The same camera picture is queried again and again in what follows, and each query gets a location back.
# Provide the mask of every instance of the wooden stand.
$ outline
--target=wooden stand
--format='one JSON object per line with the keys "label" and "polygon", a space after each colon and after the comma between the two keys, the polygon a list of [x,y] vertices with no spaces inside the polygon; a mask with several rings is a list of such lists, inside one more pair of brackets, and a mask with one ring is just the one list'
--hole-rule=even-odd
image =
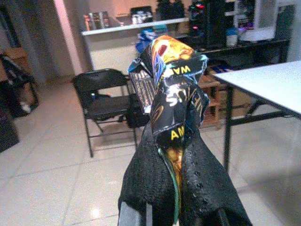
{"label": "wooden stand", "polygon": [[204,75],[198,85],[207,93],[210,99],[210,105],[205,111],[205,119],[203,125],[215,125],[216,129],[220,128],[219,109],[220,109],[220,82],[213,79],[211,76]]}

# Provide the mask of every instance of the black pole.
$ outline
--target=black pole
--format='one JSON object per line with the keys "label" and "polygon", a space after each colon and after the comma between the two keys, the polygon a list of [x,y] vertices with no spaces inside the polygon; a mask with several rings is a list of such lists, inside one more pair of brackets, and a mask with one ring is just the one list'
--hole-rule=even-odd
{"label": "black pole", "polygon": [[227,172],[229,171],[232,107],[233,107],[233,88],[227,86],[227,112],[226,112],[225,146],[224,146],[224,167]]}

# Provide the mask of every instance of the chair seat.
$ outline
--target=chair seat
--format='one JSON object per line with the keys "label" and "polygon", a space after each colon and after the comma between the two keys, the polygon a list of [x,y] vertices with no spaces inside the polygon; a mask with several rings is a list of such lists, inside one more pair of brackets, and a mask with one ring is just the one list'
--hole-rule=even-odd
{"label": "chair seat", "polygon": [[[134,102],[136,102],[136,95],[131,96]],[[110,117],[125,114],[129,108],[129,96],[101,98],[93,101],[89,106],[87,117],[90,119],[106,120]]]}

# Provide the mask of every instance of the black folding chair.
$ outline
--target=black folding chair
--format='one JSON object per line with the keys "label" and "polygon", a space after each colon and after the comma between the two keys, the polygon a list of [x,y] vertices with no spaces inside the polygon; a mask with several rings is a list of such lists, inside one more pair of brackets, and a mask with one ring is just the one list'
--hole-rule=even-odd
{"label": "black folding chair", "polygon": [[[137,138],[135,128],[132,130],[104,133],[100,124],[111,122],[122,122],[124,117],[120,117],[119,120],[107,121],[115,116],[125,115],[133,112],[135,94],[130,94],[128,84],[128,78],[125,77],[120,71],[115,69],[103,69],[98,71],[91,71],[79,74],[72,82],[77,92],[81,107],[83,109],[85,127],[87,132],[88,145],[90,150],[90,156],[93,158],[93,150],[91,147],[91,138],[109,136],[119,133],[134,133],[135,146],[137,147]],[[110,97],[108,95],[99,94],[101,89],[107,89],[112,87],[124,87],[130,95]],[[91,136],[87,125],[87,120],[90,119],[96,123],[100,130],[100,134]]]}

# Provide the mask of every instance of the table top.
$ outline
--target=table top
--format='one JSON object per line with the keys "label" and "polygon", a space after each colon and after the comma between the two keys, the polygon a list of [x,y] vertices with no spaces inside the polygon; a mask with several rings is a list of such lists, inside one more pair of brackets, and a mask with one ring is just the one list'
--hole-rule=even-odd
{"label": "table top", "polygon": [[215,78],[301,118],[301,61],[219,73]]}

